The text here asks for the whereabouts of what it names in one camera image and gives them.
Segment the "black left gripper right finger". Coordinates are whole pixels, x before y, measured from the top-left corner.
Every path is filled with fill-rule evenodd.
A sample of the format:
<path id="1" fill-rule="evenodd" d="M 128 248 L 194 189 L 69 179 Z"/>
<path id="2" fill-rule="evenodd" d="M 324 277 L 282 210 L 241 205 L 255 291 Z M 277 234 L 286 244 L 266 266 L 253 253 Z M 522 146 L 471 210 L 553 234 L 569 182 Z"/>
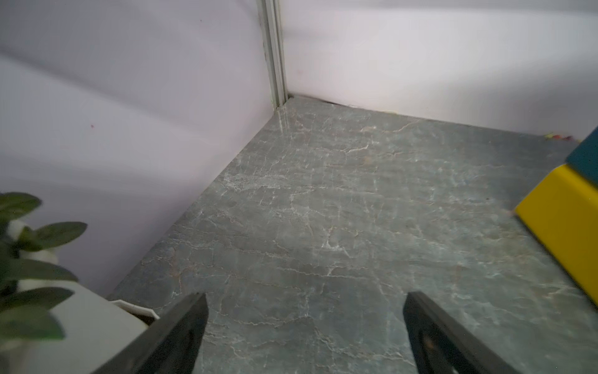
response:
<path id="1" fill-rule="evenodd" d="M 407 294 L 403 318 L 419 373 L 516 373 L 421 291 Z"/>

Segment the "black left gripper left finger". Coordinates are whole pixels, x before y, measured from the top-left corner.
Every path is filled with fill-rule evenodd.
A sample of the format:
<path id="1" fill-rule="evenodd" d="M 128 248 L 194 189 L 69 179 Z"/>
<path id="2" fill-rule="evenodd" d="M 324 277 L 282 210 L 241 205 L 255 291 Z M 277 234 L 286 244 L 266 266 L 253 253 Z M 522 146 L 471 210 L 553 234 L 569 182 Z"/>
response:
<path id="1" fill-rule="evenodd" d="M 188 295 L 95 372 L 192 373 L 208 319 L 206 295 Z"/>

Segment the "teal drawer cabinet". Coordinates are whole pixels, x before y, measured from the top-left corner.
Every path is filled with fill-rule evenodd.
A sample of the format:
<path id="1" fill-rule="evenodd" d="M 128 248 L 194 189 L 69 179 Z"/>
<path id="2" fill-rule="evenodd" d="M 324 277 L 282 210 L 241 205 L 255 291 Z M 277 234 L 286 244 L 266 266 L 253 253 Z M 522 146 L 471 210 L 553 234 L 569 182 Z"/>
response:
<path id="1" fill-rule="evenodd" d="M 598 185 L 598 128 L 568 155 L 565 163 L 587 182 Z"/>

